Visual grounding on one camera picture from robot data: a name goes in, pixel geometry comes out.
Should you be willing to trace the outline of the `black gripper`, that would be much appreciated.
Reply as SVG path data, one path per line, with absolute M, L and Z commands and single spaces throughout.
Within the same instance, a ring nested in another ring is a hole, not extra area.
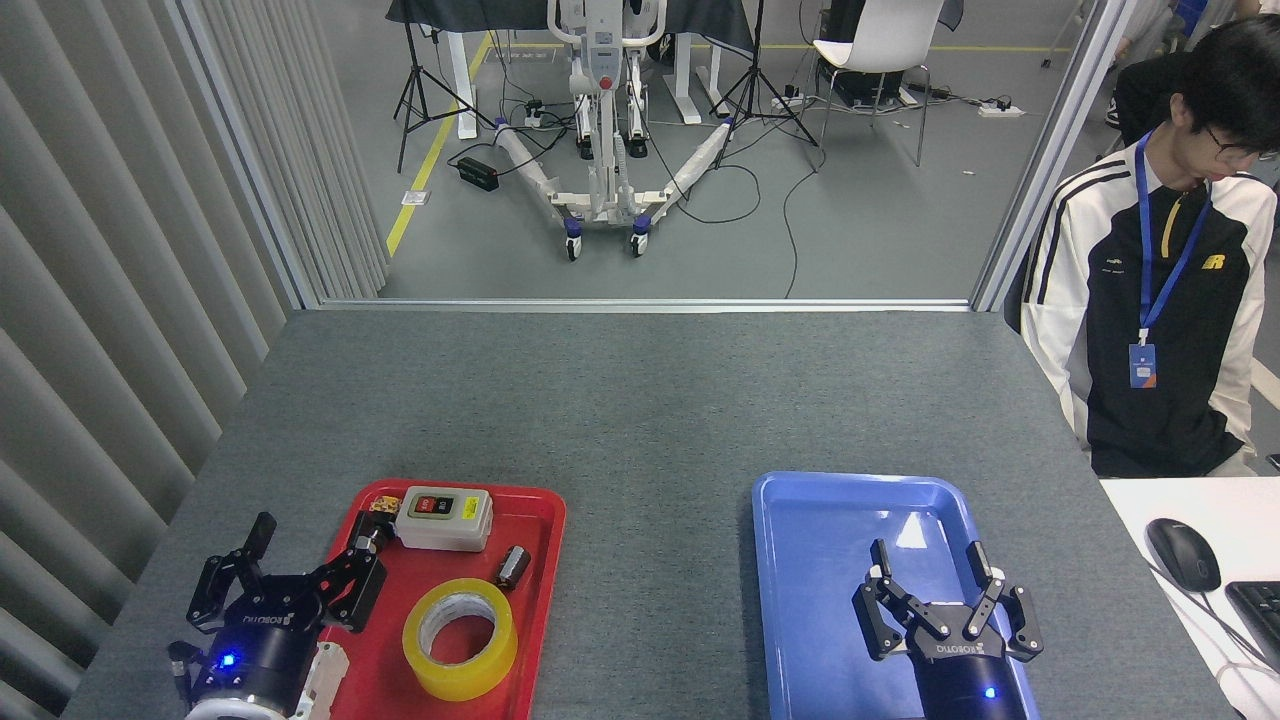
M 1024 585 L 993 568 L 983 544 L 966 547 L 980 589 L 968 620 L 950 624 L 943 610 L 908 593 L 893 578 L 883 539 L 869 547 L 872 565 L 852 597 L 867 652 L 879 662 L 908 653 L 927 719 L 1028 719 L 1009 660 L 1030 662 L 1043 648 L 1039 623 Z M 1001 606 L 1011 635 L 989 625 Z
M 349 633 L 369 624 L 387 579 L 378 547 L 358 539 L 308 575 L 262 578 L 259 561 L 275 529 L 276 519 L 260 512 L 239 548 L 204 565 L 187 621 L 214 638 L 192 688 L 191 716 L 292 716 L 321 624 Z M 232 582 L 243 593 L 225 609 Z

